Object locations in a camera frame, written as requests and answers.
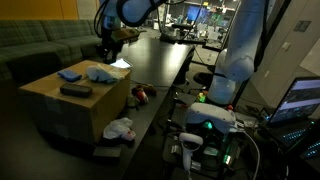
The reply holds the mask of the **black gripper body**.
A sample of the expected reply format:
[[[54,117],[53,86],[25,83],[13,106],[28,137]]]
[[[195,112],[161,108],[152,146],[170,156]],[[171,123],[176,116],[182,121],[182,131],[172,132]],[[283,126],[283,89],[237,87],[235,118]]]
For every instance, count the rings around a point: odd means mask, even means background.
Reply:
[[[112,58],[115,59],[122,50],[122,46],[127,42],[136,41],[139,35],[140,31],[137,29],[120,28],[112,30],[102,27],[102,44],[99,46],[99,56],[106,59],[108,54],[112,53]]]

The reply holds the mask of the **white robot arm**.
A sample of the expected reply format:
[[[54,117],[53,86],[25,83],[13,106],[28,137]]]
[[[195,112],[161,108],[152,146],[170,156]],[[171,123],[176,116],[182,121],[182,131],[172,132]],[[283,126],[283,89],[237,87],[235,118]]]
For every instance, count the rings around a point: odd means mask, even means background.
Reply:
[[[112,33],[121,24],[138,27],[167,0],[99,0],[94,30],[106,52],[117,55],[123,41]],[[236,84],[248,80],[255,71],[258,46],[262,44],[269,0],[239,0],[233,22],[227,30],[226,45],[220,47],[207,99],[215,104],[231,102]]]

